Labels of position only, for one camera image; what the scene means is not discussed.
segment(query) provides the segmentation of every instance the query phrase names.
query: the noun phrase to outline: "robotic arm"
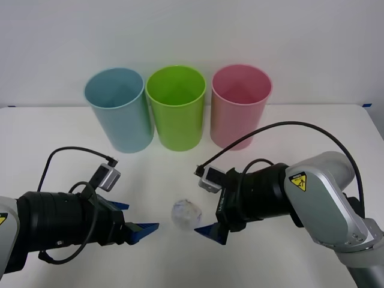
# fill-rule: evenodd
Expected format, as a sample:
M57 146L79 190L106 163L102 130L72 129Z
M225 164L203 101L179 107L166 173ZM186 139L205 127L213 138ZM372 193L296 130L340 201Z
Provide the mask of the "robotic arm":
M23 269L29 252L40 251L39 259L63 264L76 257L87 243L133 245L157 230L158 223L125 222L122 210L129 205L107 201L95 193L98 187L109 192L116 184L120 177L116 164L112 158L108 164L101 164L88 182L79 182L69 193L40 192L41 181L38 192L27 192L18 199L0 197L0 279L3 274ZM84 190L72 194L80 184L86 185ZM54 260L46 253L79 244L80 248L64 260Z
M383 232L373 219L363 217L356 198L342 192L354 177L350 161L338 152L244 175L206 166L199 185L213 193L221 190L218 222L195 230L225 245L228 233L248 222L290 215L315 243L336 252L359 288L384 287Z

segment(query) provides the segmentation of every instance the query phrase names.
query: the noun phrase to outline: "white tabletop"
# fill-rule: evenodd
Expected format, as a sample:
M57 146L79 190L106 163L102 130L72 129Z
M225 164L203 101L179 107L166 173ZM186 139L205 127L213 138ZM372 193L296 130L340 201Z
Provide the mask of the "white tabletop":
M267 106L260 126L288 120L316 124L349 149L361 171L367 216L384 228L384 141L366 111L354 105ZM24 269L4 275L0 287L354 287L334 252L314 244L289 216L250 223L230 233L226 246L173 225L172 205L184 198L202 209L202 225L216 221L219 195L199 188L193 175L196 165L220 150L209 137L209 109L203 139L194 149L167 150L155 135L136 154L115 151L89 108L0 109L0 194L17 198L35 191L48 155L62 146L84 146L119 159L121 179L109 194L99 193L131 205L126 221L160 222L160 228L134 246L89 244L59 266L30 253ZM317 131L278 127L259 134L249 148L224 154L214 165L242 170L260 157L290 165L328 150L339 151ZM61 152L52 161L43 191L66 192L77 181L89 180L101 162L83 152ZM355 181L346 193L357 195ZM50 254L63 259L74 248Z

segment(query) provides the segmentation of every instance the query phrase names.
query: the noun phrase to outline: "plastic cup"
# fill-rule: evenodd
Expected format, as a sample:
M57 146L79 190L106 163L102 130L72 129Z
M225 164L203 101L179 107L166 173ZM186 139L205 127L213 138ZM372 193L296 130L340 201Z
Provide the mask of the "plastic cup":
M226 66L212 79L211 139L225 148L257 128L268 96L269 77L256 67L244 64ZM249 138L232 148L249 146Z
M186 151L202 137L204 77L186 66L169 66L155 72L146 83L161 143Z
M154 127L139 73L104 70L89 80L84 94L116 150L135 153L150 144Z

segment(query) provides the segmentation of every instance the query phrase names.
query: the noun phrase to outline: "transparent object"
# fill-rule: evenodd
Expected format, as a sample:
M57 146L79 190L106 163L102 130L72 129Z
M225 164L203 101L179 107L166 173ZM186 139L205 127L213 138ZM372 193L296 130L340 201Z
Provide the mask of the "transparent object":
M187 199L177 201L171 212L173 223L184 231L193 230L198 227L202 211Z

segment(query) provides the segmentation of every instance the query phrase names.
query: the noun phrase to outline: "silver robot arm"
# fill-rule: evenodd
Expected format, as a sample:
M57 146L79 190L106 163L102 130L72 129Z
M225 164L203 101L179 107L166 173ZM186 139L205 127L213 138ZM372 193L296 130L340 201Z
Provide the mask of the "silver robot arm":
M345 155L326 152L287 168L284 189L313 241L336 252L358 288L384 287L383 232L342 192L354 177Z

